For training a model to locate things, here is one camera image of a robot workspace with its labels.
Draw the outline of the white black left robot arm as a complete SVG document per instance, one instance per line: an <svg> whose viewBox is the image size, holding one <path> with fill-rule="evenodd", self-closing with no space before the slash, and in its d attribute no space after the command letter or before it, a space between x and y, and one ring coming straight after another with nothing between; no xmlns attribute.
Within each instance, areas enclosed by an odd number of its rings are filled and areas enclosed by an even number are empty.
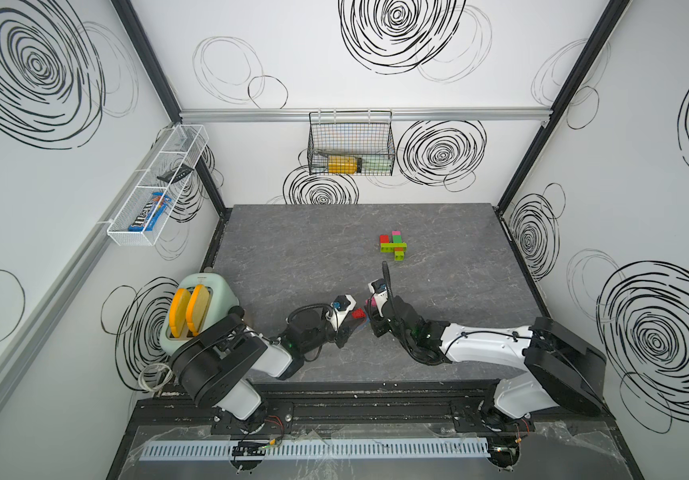
<svg viewBox="0 0 689 480"><path fill-rule="evenodd" d="M198 408L216 407L258 429L268 417L268 402L248 380L256 371L288 380L304 365L318 360L322 348L344 347L366 322L366 313L349 295L330 304L296 308L286 328L274 337L254 331L234 306L228 315L178 348L168 361L174 378Z"/></svg>

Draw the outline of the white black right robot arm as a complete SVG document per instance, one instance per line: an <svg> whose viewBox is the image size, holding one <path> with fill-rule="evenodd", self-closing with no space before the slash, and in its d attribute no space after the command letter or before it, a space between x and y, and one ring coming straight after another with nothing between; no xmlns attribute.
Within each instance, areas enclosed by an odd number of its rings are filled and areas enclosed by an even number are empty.
<svg viewBox="0 0 689 480"><path fill-rule="evenodd" d="M478 362L520 371L487 388L478 411L490 427L556 407L586 417L608 412L602 397L606 356L557 321L538 317L530 325L487 328L426 319L393 293L386 263L368 288L366 312L374 335L391 334L415 362Z"/></svg>

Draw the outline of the lime green long lego brick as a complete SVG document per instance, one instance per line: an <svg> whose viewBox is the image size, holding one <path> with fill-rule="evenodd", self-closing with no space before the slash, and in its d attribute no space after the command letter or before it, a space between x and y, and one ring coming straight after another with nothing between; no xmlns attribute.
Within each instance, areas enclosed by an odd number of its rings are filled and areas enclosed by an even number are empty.
<svg viewBox="0 0 689 480"><path fill-rule="evenodd" d="M381 253L393 253L396 251L406 252L407 244L406 243L382 243L382 244L380 244L379 249L380 249Z"/></svg>

